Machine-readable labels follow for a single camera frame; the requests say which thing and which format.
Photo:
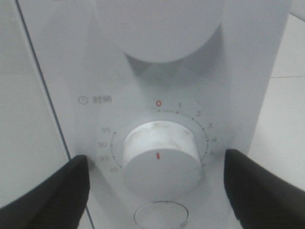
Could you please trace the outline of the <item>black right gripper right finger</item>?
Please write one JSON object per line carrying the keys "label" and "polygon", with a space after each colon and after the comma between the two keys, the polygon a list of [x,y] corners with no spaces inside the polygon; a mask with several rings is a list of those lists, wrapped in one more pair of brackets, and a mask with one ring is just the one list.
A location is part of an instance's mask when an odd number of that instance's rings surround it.
{"label": "black right gripper right finger", "polygon": [[244,229],[305,227],[305,192],[236,149],[225,152],[224,188]]}

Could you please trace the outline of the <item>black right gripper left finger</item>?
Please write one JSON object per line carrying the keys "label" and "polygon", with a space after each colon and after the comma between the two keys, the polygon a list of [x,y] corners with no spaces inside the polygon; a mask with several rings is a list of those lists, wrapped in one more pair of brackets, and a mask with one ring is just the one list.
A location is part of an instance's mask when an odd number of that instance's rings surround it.
{"label": "black right gripper left finger", "polygon": [[78,155],[0,209],[2,229],[76,229],[90,191],[88,159]]}

